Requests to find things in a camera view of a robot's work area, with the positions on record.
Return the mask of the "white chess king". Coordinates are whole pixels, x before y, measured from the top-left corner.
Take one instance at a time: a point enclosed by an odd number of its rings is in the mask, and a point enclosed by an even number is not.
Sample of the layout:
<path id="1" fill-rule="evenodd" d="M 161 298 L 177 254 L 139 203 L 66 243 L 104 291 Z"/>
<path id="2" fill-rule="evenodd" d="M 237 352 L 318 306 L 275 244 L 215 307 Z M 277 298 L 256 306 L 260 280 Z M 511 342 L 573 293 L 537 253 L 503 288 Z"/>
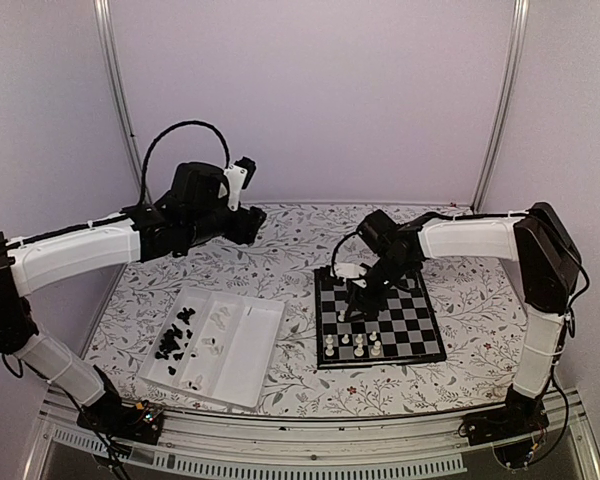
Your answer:
<path id="1" fill-rule="evenodd" d="M 379 340 L 376 340 L 370 348 L 370 355 L 372 357 L 379 357 L 382 354 L 382 344 Z"/>

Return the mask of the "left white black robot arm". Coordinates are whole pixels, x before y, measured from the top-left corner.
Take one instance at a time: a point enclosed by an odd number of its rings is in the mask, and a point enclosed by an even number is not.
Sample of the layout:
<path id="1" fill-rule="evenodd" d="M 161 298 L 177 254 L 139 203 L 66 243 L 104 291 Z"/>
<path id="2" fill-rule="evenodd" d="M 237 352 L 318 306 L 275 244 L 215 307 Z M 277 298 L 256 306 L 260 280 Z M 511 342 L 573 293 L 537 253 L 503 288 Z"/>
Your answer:
<path id="1" fill-rule="evenodd" d="M 34 291 L 100 268 L 184 257 L 223 237 L 254 242 L 266 218 L 244 208 L 241 192 L 256 165 L 244 157 L 226 168 L 180 164 L 170 189 L 103 219 L 8 240 L 0 232 L 0 354 L 12 355 L 68 392 L 108 434 L 128 426 L 128 412 L 106 375 L 37 325 L 27 300 Z"/>

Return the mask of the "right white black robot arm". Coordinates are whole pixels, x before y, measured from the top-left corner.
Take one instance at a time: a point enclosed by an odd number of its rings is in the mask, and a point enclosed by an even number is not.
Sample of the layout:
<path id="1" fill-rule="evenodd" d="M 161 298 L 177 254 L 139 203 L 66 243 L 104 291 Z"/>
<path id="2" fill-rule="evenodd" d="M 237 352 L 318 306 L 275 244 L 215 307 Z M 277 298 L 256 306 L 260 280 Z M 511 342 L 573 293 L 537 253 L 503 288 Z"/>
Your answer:
<path id="1" fill-rule="evenodd" d="M 517 436 L 532 424 L 564 338 L 574 330 L 573 303 L 586 290 L 578 283 L 589 279 L 554 208 L 537 202 L 527 210 L 504 214 L 449 216 L 431 211 L 402 224 L 376 210 L 354 234 L 377 261 L 373 266 L 331 263 L 331 274 L 347 286 L 346 320 L 384 310 L 390 288 L 426 260 L 488 257 L 518 264 L 527 331 L 520 363 L 496 422 L 507 436 Z"/>

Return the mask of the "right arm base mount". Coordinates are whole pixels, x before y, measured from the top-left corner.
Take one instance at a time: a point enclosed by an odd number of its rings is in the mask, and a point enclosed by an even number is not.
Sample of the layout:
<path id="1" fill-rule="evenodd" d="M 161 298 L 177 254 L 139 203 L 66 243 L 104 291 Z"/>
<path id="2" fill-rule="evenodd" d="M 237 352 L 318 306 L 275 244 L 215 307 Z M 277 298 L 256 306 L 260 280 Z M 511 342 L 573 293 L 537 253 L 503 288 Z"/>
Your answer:
<path id="1" fill-rule="evenodd" d="M 531 411 L 502 406 L 463 416 L 457 433 L 470 446 L 491 444 L 498 463 L 514 470 L 534 460 L 548 426 L 543 404 Z"/>

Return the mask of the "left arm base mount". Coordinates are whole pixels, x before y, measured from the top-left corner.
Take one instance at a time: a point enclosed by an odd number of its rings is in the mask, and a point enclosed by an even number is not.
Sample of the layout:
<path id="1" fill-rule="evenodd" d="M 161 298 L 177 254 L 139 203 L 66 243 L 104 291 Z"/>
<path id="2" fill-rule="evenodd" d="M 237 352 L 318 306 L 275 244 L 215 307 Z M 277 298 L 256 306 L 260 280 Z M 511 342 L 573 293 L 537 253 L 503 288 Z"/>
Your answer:
<path id="1" fill-rule="evenodd" d="M 157 445 L 164 425 L 163 412 L 162 407 L 146 400 L 125 405 L 101 398 L 81 408 L 77 425 L 102 435 Z"/>

